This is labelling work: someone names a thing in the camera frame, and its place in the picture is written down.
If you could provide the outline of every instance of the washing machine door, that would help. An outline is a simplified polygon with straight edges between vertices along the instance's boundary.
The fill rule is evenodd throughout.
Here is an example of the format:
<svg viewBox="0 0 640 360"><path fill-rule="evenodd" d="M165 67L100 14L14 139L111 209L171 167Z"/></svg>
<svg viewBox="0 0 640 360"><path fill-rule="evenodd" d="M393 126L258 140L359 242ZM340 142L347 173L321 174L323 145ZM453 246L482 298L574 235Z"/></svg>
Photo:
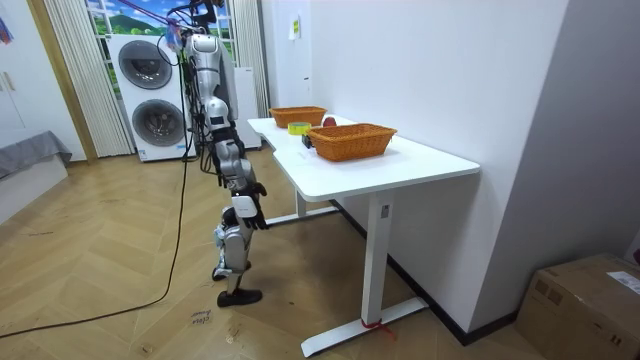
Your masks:
<svg viewBox="0 0 640 360"><path fill-rule="evenodd" d="M148 41L136 40L123 46L118 62L124 76L143 89L160 89L171 79L169 57Z"/></svg>
<svg viewBox="0 0 640 360"><path fill-rule="evenodd" d="M171 146L184 138L182 112L164 100L147 100L134 110L131 124L142 140L155 146Z"/></svg>

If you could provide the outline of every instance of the yellow tape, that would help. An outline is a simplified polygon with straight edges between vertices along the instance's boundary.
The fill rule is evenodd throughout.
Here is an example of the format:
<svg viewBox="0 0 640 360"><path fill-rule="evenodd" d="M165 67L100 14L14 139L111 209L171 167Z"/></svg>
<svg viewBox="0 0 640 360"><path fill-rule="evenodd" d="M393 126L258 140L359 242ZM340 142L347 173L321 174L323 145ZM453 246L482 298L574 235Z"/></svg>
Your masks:
<svg viewBox="0 0 640 360"><path fill-rule="evenodd" d="M306 135L309 129L309 123L289 123L289 135Z"/></svg>

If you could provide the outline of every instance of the table leg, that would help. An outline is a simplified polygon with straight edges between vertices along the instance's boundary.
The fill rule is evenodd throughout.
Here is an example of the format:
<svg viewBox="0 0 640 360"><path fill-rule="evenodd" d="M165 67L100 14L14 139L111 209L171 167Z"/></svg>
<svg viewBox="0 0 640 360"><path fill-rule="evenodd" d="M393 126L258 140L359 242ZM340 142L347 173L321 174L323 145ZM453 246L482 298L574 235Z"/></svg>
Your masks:
<svg viewBox="0 0 640 360"><path fill-rule="evenodd" d="M296 213L291 215L279 216L277 218L267 219L267 225L273 226L277 224L284 224L288 222L292 222L295 220L306 219L313 216L323 215L323 214L331 214L338 211L338 208L335 206L328 206L321 209L308 210L307 211L307 202L302 198L302 195L298 192L298 190L294 189L294 201L296 202Z"/></svg>
<svg viewBox="0 0 640 360"><path fill-rule="evenodd" d="M304 217L307 215L307 202L304 201L298 190L293 189L293 193L296 199L296 215L298 215L298 217Z"/></svg>
<svg viewBox="0 0 640 360"><path fill-rule="evenodd" d="M427 307L422 299L415 297L382 310L392 213L392 191L382 191L370 195L364 288L362 291L362 320L352 321L305 340L301 345L305 357L373 330L362 326L362 321L368 325L378 321L387 324Z"/></svg>
<svg viewBox="0 0 640 360"><path fill-rule="evenodd" d="M387 268L387 251L391 216L393 215L393 191L372 193L369 196L369 221L367 250L364 258L364 286L361 317L365 324L374 324L382 317L382 292Z"/></svg>

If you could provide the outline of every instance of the washing machine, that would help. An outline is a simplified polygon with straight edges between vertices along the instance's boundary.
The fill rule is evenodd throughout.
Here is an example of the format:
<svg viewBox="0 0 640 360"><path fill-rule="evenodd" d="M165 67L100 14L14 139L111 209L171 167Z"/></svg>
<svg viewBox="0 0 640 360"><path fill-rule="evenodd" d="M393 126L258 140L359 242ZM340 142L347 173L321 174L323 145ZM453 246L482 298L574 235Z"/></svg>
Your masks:
<svg viewBox="0 0 640 360"><path fill-rule="evenodd" d="M142 161L176 159L184 155L191 141L186 108L185 128L182 115L180 73L176 54L164 38L145 35L108 35L107 46L122 101ZM195 145L189 156L195 156Z"/></svg>

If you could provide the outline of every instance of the brown basket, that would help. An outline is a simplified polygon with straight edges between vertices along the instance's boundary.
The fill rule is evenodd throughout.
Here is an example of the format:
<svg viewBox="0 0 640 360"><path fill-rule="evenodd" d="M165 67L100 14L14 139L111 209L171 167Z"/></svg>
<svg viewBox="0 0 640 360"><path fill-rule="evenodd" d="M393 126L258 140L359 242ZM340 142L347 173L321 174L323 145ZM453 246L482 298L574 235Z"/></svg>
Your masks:
<svg viewBox="0 0 640 360"><path fill-rule="evenodd" d="M307 131L318 155L330 161L384 154L397 130L373 124L313 128Z"/></svg>
<svg viewBox="0 0 640 360"><path fill-rule="evenodd" d="M308 122L311 126L320 126L327 109L317 106L302 106L269 109L269 112L276 119L278 127L287 128L292 122Z"/></svg>

